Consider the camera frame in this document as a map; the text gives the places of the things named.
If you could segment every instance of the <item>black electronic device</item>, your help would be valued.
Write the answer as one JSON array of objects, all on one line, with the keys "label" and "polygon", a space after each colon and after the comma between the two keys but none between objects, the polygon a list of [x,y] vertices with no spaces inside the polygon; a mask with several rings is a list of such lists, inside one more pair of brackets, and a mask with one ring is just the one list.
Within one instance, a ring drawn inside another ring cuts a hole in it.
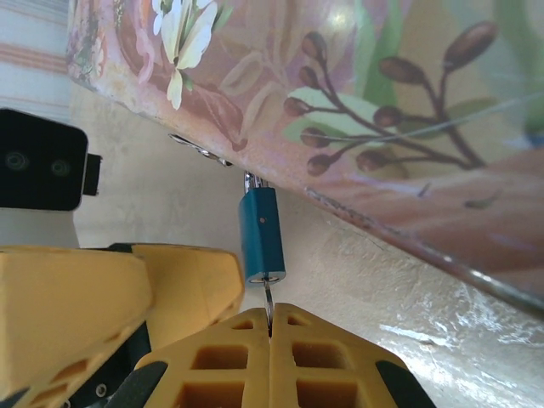
[{"label": "black electronic device", "polygon": [[0,109],[0,208],[73,211],[96,195],[100,156],[76,127]]}]

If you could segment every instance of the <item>teal padlock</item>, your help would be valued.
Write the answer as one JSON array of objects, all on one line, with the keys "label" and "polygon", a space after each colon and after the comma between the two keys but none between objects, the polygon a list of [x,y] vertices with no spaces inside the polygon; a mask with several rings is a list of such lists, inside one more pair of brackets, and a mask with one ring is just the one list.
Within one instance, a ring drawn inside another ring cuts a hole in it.
[{"label": "teal padlock", "polygon": [[286,277],[275,190],[246,172],[246,194],[238,206],[247,286],[277,283]]}]

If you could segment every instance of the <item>black plastic piece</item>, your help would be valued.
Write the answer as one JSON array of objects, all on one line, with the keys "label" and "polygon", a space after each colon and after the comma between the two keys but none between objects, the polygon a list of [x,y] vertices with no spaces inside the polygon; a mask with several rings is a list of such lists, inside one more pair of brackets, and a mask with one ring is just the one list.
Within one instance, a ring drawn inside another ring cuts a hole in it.
[{"label": "black plastic piece", "polygon": [[[131,337],[70,397],[72,408],[83,408],[112,396],[133,371],[142,357],[151,351],[147,325],[140,326]],[[99,397],[96,388],[104,384],[106,394]]]},{"label": "black plastic piece", "polygon": [[133,371],[105,407],[144,408],[167,368],[167,363],[155,361]]},{"label": "black plastic piece", "polygon": [[85,167],[85,181],[83,182],[83,194],[85,196],[96,196],[99,193],[100,165],[102,156],[87,155],[87,166]]},{"label": "black plastic piece", "polygon": [[11,397],[8,397],[4,401],[0,401],[0,408],[12,408],[19,402],[21,398],[23,398],[23,395],[26,394],[26,391],[28,391],[28,388],[23,389],[19,391],[17,394],[13,394]]},{"label": "black plastic piece", "polygon": [[87,135],[0,109],[0,207],[73,211],[82,199]]},{"label": "black plastic piece", "polygon": [[376,368],[399,408],[436,408],[411,372],[389,361],[378,361]]}]

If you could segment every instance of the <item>white textured surface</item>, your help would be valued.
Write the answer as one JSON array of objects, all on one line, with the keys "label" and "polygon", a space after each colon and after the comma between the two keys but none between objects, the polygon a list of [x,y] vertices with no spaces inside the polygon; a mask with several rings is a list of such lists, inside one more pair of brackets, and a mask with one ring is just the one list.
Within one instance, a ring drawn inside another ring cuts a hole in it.
[{"label": "white textured surface", "polygon": [[[242,171],[77,88],[73,122],[104,157],[98,198],[76,212],[82,246],[172,242],[239,252]],[[401,356],[438,407],[544,406],[544,325],[285,191],[287,278],[275,300]],[[243,307],[261,307],[251,290]]]}]

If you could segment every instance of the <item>black rubber pad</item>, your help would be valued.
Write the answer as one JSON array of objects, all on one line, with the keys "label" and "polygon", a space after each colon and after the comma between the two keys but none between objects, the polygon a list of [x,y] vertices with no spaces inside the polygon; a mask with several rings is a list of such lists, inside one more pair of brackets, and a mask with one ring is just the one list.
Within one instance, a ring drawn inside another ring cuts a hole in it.
[{"label": "black rubber pad", "polygon": [[155,361],[133,371],[105,408],[144,408],[167,367],[167,363]]},{"label": "black rubber pad", "polygon": [[378,361],[376,368],[399,408],[436,408],[411,372],[389,361]]}]

